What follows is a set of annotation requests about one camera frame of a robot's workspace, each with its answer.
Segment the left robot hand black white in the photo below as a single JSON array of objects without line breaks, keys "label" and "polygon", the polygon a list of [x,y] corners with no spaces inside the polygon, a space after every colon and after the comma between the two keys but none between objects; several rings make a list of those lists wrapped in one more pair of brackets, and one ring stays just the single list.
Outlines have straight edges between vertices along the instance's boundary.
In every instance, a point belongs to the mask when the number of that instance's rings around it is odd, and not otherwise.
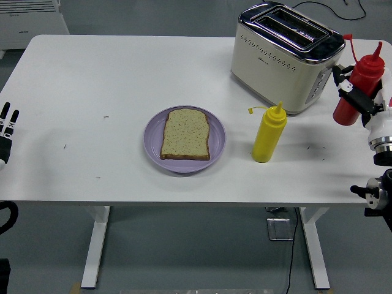
[{"label": "left robot hand black white", "polygon": [[19,111],[14,110],[10,119],[7,115],[10,110],[10,102],[6,102],[1,110],[1,170],[7,165],[12,149],[12,135],[19,116]]}]

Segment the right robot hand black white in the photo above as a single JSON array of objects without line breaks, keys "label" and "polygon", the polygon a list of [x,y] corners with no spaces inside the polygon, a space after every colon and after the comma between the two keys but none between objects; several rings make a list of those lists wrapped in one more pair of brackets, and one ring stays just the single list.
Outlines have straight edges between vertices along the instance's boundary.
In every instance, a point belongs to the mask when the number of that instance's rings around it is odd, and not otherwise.
[{"label": "right robot hand black white", "polygon": [[384,68],[375,93],[368,96],[349,82],[353,68],[334,66],[333,80],[340,98],[361,115],[362,125],[369,131],[368,145],[374,151],[391,143],[391,71]]}]

